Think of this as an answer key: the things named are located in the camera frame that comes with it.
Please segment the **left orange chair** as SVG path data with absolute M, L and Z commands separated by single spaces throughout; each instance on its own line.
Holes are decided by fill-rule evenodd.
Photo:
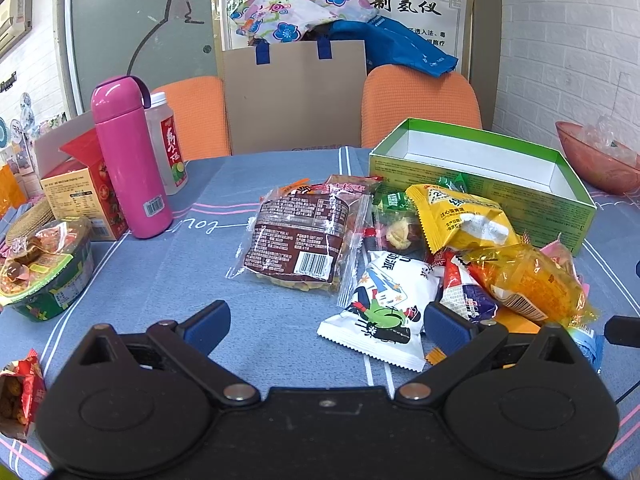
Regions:
M 177 136 L 185 160 L 231 155 L 221 79 L 198 76 L 164 84 L 153 92 L 164 92 L 168 105 L 174 111 Z

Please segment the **brown cookie pack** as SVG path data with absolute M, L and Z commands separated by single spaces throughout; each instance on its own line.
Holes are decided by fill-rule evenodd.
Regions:
M 372 197 L 326 181 L 286 195 L 274 188 L 248 220 L 226 277 L 245 275 L 302 292 L 324 290 L 344 304 L 356 278 Z

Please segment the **white cartoon snack bag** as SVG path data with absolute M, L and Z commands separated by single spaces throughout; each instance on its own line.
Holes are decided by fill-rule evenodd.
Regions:
M 378 250 L 344 310 L 322 321 L 317 334 L 393 366 L 420 372 L 427 305 L 438 296 L 440 276 L 427 262 Z

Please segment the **white poster with characters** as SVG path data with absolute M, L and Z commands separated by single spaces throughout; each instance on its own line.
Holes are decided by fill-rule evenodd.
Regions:
M 231 13 L 248 0 L 212 0 L 219 53 L 248 46 Z M 456 71 L 470 76 L 474 0 L 369 0 L 379 14 L 405 25 L 458 59 Z

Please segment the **pink red snack packet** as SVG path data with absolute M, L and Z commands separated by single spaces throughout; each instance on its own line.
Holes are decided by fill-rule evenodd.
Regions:
M 356 194 L 374 194 L 382 184 L 380 177 L 349 176 L 348 174 L 331 174 L 326 184 L 338 186 L 342 190 Z

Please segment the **orange yellow snack bag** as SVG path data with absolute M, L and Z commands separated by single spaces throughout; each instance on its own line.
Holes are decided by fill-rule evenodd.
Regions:
M 538 325 L 584 326 L 598 318 L 578 279 L 533 246 L 477 248 L 461 260 L 500 306 Z

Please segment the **wall air conditioner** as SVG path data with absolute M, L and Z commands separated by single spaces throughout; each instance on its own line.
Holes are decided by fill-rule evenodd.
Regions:
M 32 0 L 3 0 L 0 12 L 0 58 L 3 58 L 32 30 Z

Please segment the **blue plastic bag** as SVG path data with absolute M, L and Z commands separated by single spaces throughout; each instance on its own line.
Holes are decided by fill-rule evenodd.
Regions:
M 453 72 L 458 59 L 398 21 L 376 16 L 368 22 L 339 20 L 318 25 L 303 40 L 357 40 L 364 44 L 367 70 L 384 65 L 408 67 L 434 78 Z

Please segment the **red orange snack carton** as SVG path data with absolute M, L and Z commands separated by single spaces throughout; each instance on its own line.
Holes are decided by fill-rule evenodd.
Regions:
M 86 217 L 94 240 L 118 240 L 127 231 L 91 114 L 40 136 L 34 150 L 40 184 L 55 219 Z

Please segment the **pink thermos bottle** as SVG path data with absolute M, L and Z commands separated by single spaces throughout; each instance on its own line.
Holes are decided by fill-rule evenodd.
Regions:
M 163 233 L 172 222 L 145 111 L 151 95 L 136 76 L 115 76 L 94 88 L 91 114 L 106 169 L 134 237 Z

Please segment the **green instant noodle bowl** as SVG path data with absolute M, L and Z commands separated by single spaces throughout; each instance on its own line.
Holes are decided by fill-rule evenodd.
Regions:
M 94 271 L 91 221 L 52 220 L 14 240 L 1 267 L 1 305 L 32 321 L 62 314 L 86 288 Z

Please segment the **floral cloth bundle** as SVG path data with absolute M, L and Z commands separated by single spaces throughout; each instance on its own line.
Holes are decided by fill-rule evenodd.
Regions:
M 230 18 L 249 44 L 288 44 L 318 25 L 367 22 L 376 14 L 369 0 L 247 0 L 235 6 Z

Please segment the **orange small snack packet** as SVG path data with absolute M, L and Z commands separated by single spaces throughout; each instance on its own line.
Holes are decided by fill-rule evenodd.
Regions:
M 280 188 L 277 188 L 277 194 L 290 194 L 291 192 L 295 192 L 297 190 L 300 190 L 301 188 L 306 188 L 308 185 L 310 185 L 310 180 L 308 178 L 300 179 L 290 184 L 280 186 Z

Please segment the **orange chair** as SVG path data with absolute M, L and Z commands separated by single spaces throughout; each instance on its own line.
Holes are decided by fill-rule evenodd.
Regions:
M 177 136 L 185 160 L 231 155 L 221 79 L 198 76 L 164 84 L 153 92 L 164 92 L 168 105 L 174 111 Z
M 407 118 L 483 128 L 475 92 L 459 73 L 435 78 L 396 65 L 371 70 L 362 92 L 361 146 L 374 148 Z

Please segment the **pink plastic bowl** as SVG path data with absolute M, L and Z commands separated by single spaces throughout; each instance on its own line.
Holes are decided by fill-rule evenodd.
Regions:
M 634 151 L 630 151 L 636 159 L 634 164 L 627 164 L 584 142 L 578 136 L 582 131 L 581 125 L 556 122 L 555 128 L 565 158 L 582 180 L 612 195 L 638 191 L 639 156 Z

